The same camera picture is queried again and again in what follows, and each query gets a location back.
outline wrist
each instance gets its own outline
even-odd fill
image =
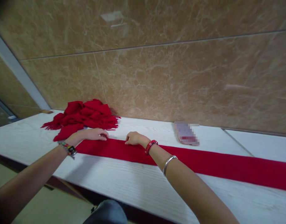
[[[143,147],[143,148],[146,148],[148,143],[150,142],[151,140],[147,137],[145,138],[142,138],[142,140],[140,141],[140,145]]]
[[[81,133],[76,132],[73,133],[65,142],[73,147],[76,147],[84,138],[82,137]]]

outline pink phone case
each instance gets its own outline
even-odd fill
[[[200,144],[198,138],[194,134],[194,131],[185,121],[175,121],[174,127],[180,143],[194,146],[198,146]]]

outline red scarf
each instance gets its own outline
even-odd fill
[[[124,143],[125,141],[116,139],[84,140],[76,149],[79,153],[88,155],[156,165],[141,146]],[[286,190],[286,162],[170,146],[161,147],[171,155],[176,155],[196,173]]]
[[[70,135],[82,130],[84,126],[113,130],[118,127],[117,116],[112,116],[108,104],[97,99],[86,103],[82,101],[69,102],[64,113],[59,113],[54,120],[43,124],[47,130],[61,129],[54,141],[67,139]]]

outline beaded bracelet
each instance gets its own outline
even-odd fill
[[[156,140],[150,141],[150,142],[148,143],[148,145],[146,146],[146,150],[145,150],[145,153],[146,153],[147,155],[149,155],[150,148],[151,148],[151,146],[152,146],[153,144],[159,145]]]
[[[76,151],[76,149],[73,146],[70,146],[65,142],[62,142],[60,145],[62,145],[65,151],[67,151],[67,154],[74,159],[74,155],[77,154],[78,151]]]

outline floor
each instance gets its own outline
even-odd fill
[[[15,175],[14,171],[0,164],[0,187]],[[62,191],[43,187],[13,223],[83,223],[90,215],[91,208],[90,203]]]

